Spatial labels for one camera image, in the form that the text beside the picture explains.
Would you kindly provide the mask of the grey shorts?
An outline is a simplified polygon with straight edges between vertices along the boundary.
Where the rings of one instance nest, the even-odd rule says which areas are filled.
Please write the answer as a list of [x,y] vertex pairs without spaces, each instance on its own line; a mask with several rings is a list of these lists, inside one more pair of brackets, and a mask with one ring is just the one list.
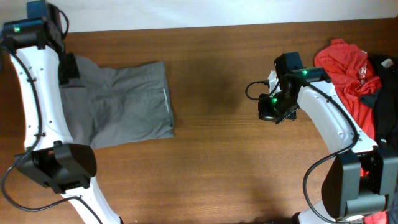
[[122,69],[75,58],[79,76],[60,87],[68,130],[93,149],[174,136],[163,62]]

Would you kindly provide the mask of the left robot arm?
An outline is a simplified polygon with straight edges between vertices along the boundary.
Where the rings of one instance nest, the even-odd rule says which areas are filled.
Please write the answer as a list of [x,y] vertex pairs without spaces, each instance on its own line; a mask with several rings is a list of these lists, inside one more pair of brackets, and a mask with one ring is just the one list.
[[50,188],[62,199],[38,211],[70,202],[85,223],[122,223],[100,190],[95,154],[75,144],[60,96],[60,62],[67,17],[47,1],[29,1],[27,17],[4,23],[1,48],[17,73],[25,119],[25,152],[6,171],[17,169],[30,180]]

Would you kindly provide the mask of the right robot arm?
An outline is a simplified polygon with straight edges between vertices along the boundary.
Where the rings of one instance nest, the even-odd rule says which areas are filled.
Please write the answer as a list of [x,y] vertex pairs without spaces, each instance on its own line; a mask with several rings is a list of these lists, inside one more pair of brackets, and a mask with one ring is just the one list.
[[[356,123],[341,102],[327,72],[305,68],[298,52],[274,60],[274,71],[259,95],[259,119],[279,124],[295,120],[303,110],[322,136],[329,154],[306,171],[303,194],[309,208],[292,217],[292,223],[363,223],[363,218],[394,208],[397,153],[377,143]],[[307,181],[316,167],[333,163],[321,187],[321,200],[312,203]]]

